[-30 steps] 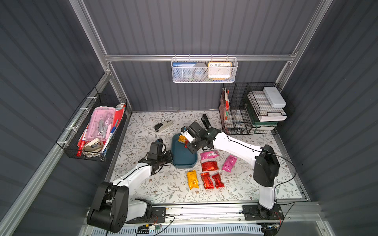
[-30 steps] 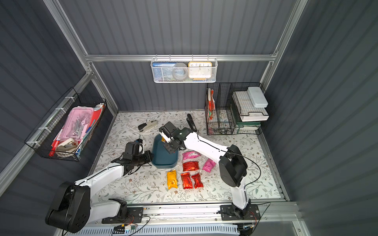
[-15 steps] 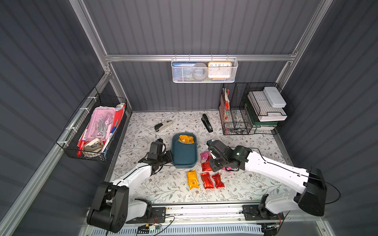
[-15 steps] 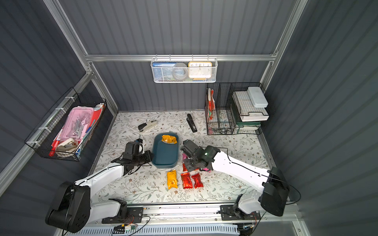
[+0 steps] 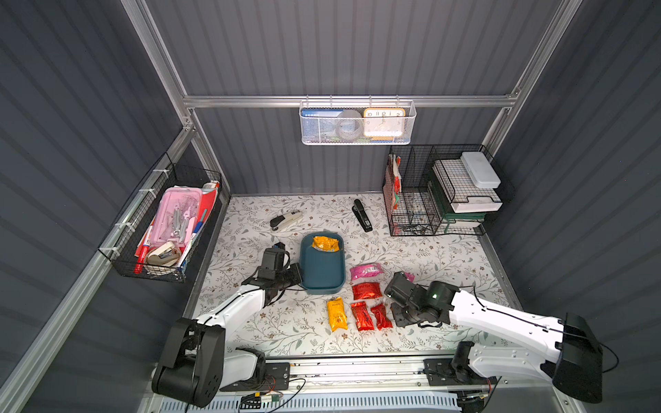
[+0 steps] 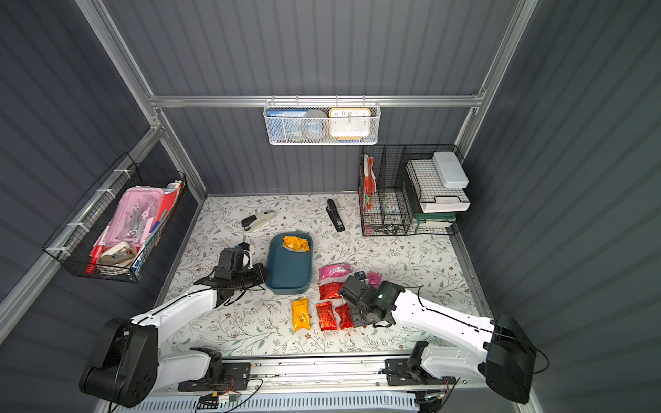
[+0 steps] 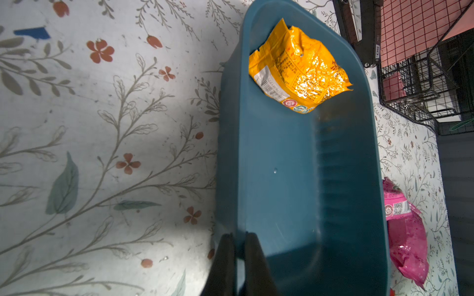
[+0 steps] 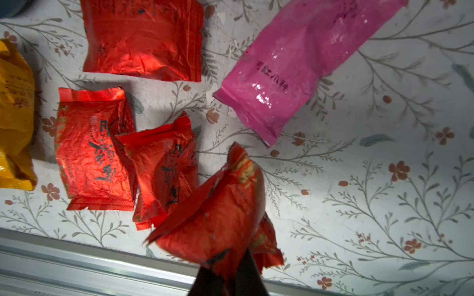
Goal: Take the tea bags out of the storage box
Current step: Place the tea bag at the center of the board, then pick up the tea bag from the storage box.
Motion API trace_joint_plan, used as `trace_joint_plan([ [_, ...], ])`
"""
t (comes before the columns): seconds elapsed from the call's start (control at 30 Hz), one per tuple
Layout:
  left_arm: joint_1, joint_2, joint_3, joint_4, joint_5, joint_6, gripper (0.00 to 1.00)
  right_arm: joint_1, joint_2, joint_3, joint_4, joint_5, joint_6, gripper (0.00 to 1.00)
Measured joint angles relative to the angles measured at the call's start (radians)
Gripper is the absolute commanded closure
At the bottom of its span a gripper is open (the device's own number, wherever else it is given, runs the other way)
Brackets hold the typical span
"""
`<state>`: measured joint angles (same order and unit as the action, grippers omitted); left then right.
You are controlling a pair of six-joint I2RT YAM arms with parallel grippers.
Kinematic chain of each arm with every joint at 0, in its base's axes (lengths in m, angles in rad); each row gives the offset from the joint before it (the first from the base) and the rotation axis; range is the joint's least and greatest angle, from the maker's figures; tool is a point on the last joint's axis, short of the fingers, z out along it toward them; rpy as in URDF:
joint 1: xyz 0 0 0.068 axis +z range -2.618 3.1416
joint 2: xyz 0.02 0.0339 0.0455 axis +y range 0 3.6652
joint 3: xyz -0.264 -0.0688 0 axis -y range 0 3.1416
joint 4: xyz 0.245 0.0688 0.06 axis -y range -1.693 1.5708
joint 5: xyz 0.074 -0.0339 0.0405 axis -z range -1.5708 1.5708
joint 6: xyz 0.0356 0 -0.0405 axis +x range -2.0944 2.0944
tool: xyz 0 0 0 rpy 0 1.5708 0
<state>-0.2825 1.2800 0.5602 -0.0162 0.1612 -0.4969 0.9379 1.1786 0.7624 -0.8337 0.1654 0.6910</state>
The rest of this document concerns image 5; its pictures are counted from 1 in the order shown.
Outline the teal plastic storage box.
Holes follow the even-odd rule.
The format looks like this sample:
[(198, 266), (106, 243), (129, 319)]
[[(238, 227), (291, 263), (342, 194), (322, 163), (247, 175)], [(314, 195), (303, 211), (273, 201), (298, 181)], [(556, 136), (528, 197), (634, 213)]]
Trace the teal plastic storage box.
[[(337, 240), (339, 251), (319, 251), (313, 247), (315, 237)], [(346, 281), (344, 240), (334, 232), (313, 232), (303, 237), (299, 265), (303, 287), (308, 294), (338, 293)]]

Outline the yellow tea bag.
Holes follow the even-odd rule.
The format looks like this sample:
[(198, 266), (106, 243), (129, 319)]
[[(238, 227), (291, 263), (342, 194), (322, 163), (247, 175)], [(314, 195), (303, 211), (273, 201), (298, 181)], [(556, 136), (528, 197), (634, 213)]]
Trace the yellow tea bag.
[(344, 311), (344, 301), (341, 297), (329, 300), (327, 302), (327, 311), (332, 332), (338, 329), (347, 330), (348, 320)]
[(338, 239), (334, 239), (333, 237), (327, 237), (327, 236), (314, 237), (312, 247), (316, 251), (322, 251), (328, 253), (339, 252), (341, 249)]

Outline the red tea bag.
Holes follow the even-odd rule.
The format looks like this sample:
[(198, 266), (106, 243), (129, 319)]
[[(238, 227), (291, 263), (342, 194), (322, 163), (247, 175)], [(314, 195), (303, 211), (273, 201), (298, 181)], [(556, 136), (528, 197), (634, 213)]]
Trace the red tea bag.
[(354, 300), (380, 299), (383, 294), (378, 282), (363, 282), (352, 286)]
[(368, 306), (364, 301), (352, 303), (351, 311), (356, 320), (356, 328), (359, 331), (371, 331), (375, 329), (374, 322), (368, 311)]
[(387, 308), (384, 303), (380, 303), (371, 307), (370, 311), (375, 317), (376, 327), (378, 330), (392, 328), (392, 321), (387, 316)]

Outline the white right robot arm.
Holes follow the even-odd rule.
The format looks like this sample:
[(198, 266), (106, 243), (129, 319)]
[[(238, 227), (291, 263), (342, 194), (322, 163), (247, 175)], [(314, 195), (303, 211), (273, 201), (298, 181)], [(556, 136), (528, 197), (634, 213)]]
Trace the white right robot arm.
[(458, 325), (480, 330), (520, 346), (521, 354), (462, 342), (455, 351), (455, 375), (490, 379), (516, 375), (545, 380), (584, 403), (602, 402), (604, 347), (588, 321), (574, 313), (564, 318), (525, 313), (480, 299), (473, 287), (411, 282), (404, 273), (385, 289), (398, 327), (438, 328)]

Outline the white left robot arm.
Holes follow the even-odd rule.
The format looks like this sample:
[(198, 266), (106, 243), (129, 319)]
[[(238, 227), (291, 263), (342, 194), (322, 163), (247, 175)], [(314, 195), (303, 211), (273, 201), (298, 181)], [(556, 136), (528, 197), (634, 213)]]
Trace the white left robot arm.
[(151, 390), (205, 407), (224, 387), (239, 383), (258, 389), (266, 382), (263, 352), (243, 348), (227, 354), (227, 340), (301, 282), (301, 266), (291, 262), (285, 244), (266, 249), (261, 265), (229, 299), (208, 313), (174, 323), (153, 373)]

